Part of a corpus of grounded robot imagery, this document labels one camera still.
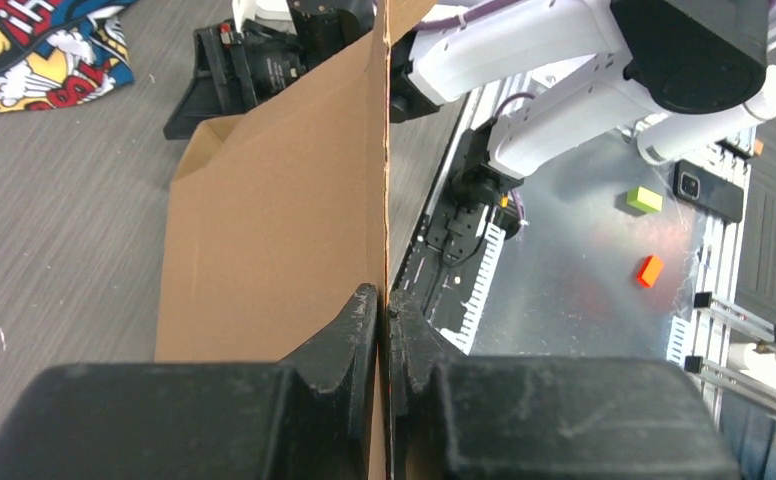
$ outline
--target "orange block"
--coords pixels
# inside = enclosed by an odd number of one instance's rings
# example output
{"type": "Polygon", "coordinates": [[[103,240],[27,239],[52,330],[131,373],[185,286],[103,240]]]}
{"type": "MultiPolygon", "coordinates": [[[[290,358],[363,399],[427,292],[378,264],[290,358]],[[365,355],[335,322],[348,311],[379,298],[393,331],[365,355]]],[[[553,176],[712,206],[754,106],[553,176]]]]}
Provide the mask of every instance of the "orange block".
{"type": "Polygon", "coordinates": [[[644,260],[644,265],[641,266],[636,280],[643,287],[650,288],[656,283],[663,268],[665,268],[665,262],[657,255],[650,255],[644,260]]]}

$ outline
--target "colorful fabric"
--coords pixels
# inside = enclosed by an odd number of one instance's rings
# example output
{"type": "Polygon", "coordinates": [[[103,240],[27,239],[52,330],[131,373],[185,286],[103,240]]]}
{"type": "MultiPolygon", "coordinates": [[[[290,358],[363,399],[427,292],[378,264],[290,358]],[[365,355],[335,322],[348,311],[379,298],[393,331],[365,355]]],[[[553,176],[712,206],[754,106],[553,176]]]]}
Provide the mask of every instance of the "colorful fabric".
{"type": "Polygon", "coordinates": [[[67,108],[132,83],[117,13],[136,0],[0,0],[0,113],[67,108]]]}

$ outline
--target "black smartphone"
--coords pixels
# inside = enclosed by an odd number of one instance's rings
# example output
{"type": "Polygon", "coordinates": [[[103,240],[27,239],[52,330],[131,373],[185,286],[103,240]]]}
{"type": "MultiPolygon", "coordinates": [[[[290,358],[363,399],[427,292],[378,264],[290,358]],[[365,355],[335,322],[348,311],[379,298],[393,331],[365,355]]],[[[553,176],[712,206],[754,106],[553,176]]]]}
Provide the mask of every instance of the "black smartphone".
{"type": "Polygon", "coordinates": [[[741,187],[686,160],[674,168],[674,195],[729,223],[744,217],[741,187]]]}

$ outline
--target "brown cardboard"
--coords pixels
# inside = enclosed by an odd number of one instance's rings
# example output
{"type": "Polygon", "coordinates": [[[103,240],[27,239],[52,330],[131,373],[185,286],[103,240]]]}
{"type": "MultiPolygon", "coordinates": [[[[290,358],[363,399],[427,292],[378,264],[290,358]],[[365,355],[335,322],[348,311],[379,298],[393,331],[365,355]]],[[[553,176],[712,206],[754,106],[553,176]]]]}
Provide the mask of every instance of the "brown cardboard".
{"type": "MultiPolygon", "coordinates": [[[[156,361],[278,361],[359,284],[386,298],[388,46],[434,3],[389,0],[373,33],[197,128],[170,189],[156,361]]],[[[380,387],[370,478],[385,477],[380,387]]]]}

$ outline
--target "wooden surface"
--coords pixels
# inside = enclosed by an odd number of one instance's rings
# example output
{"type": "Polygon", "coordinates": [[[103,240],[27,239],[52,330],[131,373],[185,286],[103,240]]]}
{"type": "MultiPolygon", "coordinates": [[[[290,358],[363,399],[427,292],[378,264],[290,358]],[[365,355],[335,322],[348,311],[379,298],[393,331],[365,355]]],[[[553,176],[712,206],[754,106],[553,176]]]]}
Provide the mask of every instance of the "wooden surface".
{"type": "MultiPolygon", "coordinates": [[[[167,188],[185,147],[161,127],[190,80],[191,30],[227,15],[228,2],[139,2],[122,16],[135,85],[0,116],[0,422],[50,365],[152,360],[167,188]]],[[[392,131],[395,269],[457,111],[392,131]]]]}

